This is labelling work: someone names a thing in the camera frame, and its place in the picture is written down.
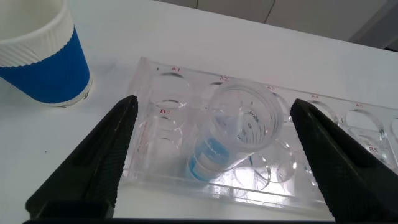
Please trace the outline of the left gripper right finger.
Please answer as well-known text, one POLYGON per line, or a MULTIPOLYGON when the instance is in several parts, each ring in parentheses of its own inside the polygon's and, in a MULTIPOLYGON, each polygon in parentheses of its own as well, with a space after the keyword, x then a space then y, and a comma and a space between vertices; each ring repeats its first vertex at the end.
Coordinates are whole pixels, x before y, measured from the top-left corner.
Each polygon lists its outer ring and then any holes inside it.
POLYGON ((297 98, 290 115, 335 221, 397 223, 397 174, 311 103, 297 98))

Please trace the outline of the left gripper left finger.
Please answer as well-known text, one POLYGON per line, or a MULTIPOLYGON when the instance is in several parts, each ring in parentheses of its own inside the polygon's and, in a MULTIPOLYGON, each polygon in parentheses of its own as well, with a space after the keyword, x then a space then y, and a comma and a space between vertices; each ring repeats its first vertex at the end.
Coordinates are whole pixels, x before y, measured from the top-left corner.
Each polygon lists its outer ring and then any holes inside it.
POLYGON ((137 114, 137 96, 117 102, 26 201, 30 218, 111 218, 137 114))

